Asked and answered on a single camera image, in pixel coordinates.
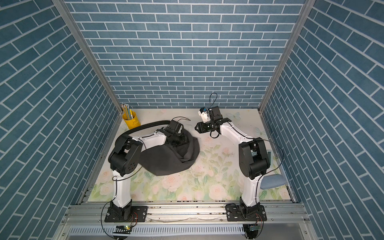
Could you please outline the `black trousers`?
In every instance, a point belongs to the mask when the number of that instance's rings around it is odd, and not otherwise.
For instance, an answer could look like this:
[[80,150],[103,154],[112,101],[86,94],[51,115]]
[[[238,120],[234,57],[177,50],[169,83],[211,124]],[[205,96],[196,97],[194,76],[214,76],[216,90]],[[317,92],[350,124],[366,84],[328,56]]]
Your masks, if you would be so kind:
[[174,147],[170,144],[144,150],[140,155],[140,165],[156,176],[167,176],[189,169],[200,153],[200,144],[187,130],[182,130],[188,143]]

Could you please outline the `black leather belt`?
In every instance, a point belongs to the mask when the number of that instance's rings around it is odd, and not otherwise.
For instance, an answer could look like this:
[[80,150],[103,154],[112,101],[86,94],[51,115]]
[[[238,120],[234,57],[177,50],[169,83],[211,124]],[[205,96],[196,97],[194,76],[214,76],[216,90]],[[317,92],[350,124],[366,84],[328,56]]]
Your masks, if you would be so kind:
[[152,128],[152,127],[161,126],[161,125],[168,125],[170,122],[171,122],[170,120],[156,121],[153,123],[141,125],[139,127],[133,128],[132,130],[128,130],[122,133],[115,141],[114,151],[118,153],[123,148],[126,141],[131,137],[130,134],[133,134],[135,132],[138,132],[147,128]]

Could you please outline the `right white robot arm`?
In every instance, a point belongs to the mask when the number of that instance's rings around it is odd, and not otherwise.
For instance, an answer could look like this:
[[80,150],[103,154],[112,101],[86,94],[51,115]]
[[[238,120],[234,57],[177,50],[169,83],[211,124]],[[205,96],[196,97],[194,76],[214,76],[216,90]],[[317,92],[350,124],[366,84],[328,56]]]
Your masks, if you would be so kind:
[[198,114],[202,118],[195,126],[198,133],[216,131],[239,147],[239,166],[247,179],[244,181],[240,203],[227,204],[225,207],[227,221],[265,222],[266,211],[259,198],[262,179],[271,165],[265,141],[253,138],[235,127],[230,119],[223,118],[219,107],[201,108]]

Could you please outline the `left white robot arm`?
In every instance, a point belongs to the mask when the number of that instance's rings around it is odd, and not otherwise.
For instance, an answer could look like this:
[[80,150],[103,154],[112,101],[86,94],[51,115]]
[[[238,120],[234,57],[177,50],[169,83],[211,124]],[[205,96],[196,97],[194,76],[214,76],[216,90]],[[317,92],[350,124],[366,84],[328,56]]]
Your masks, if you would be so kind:
[[105,221],[145,221],[147,208],[133,208],[130,192],[131,178],[140,170],[138,165],[155,176],[168,176],[189,169],[199,152],[198,139],[175,120],[145,124],[121,134],[108,158],[115,195]]

